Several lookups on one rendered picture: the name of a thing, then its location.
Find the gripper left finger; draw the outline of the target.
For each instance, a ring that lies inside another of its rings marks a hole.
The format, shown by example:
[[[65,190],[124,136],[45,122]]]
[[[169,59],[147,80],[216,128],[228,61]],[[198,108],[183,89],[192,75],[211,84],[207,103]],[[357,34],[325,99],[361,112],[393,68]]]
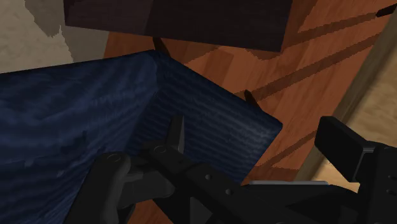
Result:
[[[154,200],[173,224],[310,224],[302,214],[258,198],[210,165],[183,155],[184,118],[167,139],[136,157],[95,159],[64,224],[127,224],[134,206]]]

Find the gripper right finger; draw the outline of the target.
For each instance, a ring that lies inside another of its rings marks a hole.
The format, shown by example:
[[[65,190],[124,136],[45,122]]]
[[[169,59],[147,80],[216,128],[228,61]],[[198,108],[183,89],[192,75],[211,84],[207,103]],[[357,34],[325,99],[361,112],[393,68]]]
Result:
[[[316,148],[356,194],[357,224],[397,224],[397,148],[368,141],[333,116],[320,118]]]

